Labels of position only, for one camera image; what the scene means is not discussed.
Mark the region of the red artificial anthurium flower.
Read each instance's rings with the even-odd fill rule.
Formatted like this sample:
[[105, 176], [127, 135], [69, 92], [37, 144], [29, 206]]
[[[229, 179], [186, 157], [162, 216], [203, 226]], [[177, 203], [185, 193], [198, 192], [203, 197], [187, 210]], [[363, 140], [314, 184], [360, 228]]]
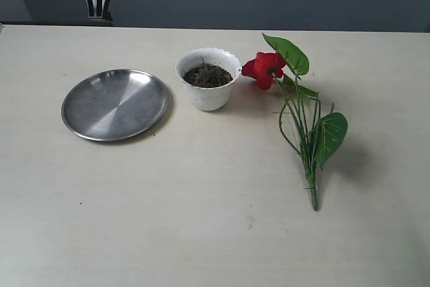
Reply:
[[242, 66], [241, 74], [255, 80], [266, 91], [276, 84], [283, 104], [278, 116], [278, 128], [284, 140], [301, 159], [307, 190], [313, 210], [319, 210], [317, 171], [343, 144], [348, 121], [341, 112], [323, 115], [319, 92], [300, 84], [310, 70], [310, 61], [293, 42], [262, 34], [272, 52], [258, 52]]

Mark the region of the round steel plate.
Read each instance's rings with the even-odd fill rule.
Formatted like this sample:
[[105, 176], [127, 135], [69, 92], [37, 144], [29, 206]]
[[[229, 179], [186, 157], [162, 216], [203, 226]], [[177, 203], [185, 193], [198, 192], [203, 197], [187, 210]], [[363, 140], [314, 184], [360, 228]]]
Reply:
[[61, 106], [64, 125], [97, 142], [126, 140], [155, 126], [169, 107], [169, 92], [154, 75], [114, 69], [76, 84]]

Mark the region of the white plastic flower pot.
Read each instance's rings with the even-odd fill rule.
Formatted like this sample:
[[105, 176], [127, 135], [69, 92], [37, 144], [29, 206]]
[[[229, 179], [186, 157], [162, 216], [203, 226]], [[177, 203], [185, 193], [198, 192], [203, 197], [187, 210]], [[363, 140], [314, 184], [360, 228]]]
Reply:
[[199, 110], [211, 112], [230, 99], [241, 64], [232, 53], [218, 48], [199, 48], [186, 52], [175, 72], [184, 84], [190, 102]]

